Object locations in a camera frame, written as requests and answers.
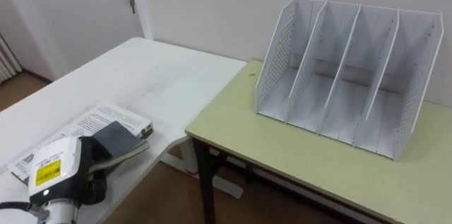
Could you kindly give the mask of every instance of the black cable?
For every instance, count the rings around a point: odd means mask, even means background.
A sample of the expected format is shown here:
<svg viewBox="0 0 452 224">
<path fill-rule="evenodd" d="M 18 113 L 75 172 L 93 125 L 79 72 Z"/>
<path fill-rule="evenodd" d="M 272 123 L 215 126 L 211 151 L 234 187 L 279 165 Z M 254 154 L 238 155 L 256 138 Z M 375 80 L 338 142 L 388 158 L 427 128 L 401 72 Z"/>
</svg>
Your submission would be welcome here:
<svg viewBox="0 0 452 224">
<path fill-rule="evenodd" d="M 31 204 L 28 202 L 3 202 L 0 203 L 0 209 L 18 209 L 23 211 L 30 210 Z"/>
</svg>

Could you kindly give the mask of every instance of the white desk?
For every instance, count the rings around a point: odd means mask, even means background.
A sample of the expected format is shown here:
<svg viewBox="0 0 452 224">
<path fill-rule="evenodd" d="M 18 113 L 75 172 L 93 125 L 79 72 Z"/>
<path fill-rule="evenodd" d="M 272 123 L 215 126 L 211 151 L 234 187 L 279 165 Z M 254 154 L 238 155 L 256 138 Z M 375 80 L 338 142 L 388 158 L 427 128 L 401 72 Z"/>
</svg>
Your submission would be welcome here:
<svg viewBox="0 0 452 224">
<path fill-rule="evenodd" d="M 126 161 L 108 181 L 107 198 L 82 207 L 79 223 L 102 222 L 171 147 L 185 127 L 245 62 L 133 38 L 0 112 L 0 201 L 27 201 L 27 187 L 4 170 L 12 158 L 98 100 L 149 117 L 150 150 Z M 34 223 L 20 211 L 0 211 L 0 223 Z"/>
</svg>

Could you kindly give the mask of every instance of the light green table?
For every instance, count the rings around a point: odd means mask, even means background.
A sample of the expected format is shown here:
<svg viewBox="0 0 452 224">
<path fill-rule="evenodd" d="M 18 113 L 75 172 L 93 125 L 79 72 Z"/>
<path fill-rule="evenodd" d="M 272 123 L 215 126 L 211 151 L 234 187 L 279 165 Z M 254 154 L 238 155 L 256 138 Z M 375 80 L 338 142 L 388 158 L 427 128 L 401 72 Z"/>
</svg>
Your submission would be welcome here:
<svg viewBox="0 0 452 224">
<path fill-rule="evenodd" d="M 186 133 L 379 218 L 452 223 L 452 111 L 424 102 L 396 162 L 254 113 L 250 61 Z"/>
</svg>

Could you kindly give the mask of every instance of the yellow label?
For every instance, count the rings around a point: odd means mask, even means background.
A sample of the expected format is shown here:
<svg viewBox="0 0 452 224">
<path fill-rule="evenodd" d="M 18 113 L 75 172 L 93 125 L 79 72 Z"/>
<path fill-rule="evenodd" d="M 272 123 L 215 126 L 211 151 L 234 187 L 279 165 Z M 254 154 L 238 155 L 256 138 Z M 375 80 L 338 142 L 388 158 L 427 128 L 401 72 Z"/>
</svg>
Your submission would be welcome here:
<svg viewBox="0 0 452 224">
<path fill-rule="evenodd" d="M 61 171 L 60 167 L 61 160 L 57 160 L 38 169 L 36 174 L 36 186 L 58 177 Z"/>
</svg>

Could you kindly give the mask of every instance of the wooden floor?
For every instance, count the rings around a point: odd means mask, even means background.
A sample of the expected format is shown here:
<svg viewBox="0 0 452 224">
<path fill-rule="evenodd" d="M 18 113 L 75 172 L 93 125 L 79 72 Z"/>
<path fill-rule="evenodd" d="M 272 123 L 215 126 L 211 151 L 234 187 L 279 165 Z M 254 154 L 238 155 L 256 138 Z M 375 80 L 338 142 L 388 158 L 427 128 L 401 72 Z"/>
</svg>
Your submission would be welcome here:
<svg viewBox="0 0 452 224">
<path fill-rule="evenodd" d="M 46 86 L 26 73 L 0 85 L 0 110 Z M 179 155 L 177 148 L 172 154 Z M 259 184 L 245 184 L 242 177 L 220 170 L 221 177 L 244 188 L 241 199 L 215 191 L 218 224 L 339 224 L 338 220 Z M 198 180 L 159 163 L 145 176 L 105 222 L 170 224 L 203 223 Z"/>
</svg>

